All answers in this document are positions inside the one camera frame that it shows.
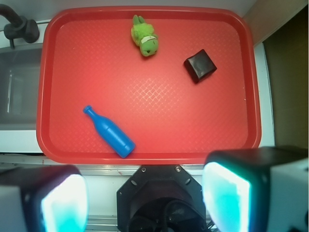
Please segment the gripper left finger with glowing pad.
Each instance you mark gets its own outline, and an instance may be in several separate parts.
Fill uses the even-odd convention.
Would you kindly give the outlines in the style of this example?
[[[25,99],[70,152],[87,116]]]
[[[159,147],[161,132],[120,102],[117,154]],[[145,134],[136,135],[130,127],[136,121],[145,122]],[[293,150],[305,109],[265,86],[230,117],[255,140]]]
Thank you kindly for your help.
[[[87,183],[73,165],[0,173],[2,232],[83,232],[88,211]]]

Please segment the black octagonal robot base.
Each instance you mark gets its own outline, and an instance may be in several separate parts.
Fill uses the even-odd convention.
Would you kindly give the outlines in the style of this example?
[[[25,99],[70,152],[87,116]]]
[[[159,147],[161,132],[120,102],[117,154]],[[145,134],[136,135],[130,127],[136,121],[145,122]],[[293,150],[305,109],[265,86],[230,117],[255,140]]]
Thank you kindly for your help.
[[[202,186],[180,165],[143,165],[117,191],[121,232],[209,232]]]

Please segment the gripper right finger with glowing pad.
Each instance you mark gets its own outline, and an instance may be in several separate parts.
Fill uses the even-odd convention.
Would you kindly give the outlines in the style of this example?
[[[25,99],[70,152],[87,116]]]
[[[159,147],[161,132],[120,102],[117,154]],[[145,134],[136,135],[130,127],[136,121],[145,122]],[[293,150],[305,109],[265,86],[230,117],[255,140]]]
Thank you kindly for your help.
[[[295,146],[214,151],[203,168],[202,195],[222,232],[306,232],[309,151]]]

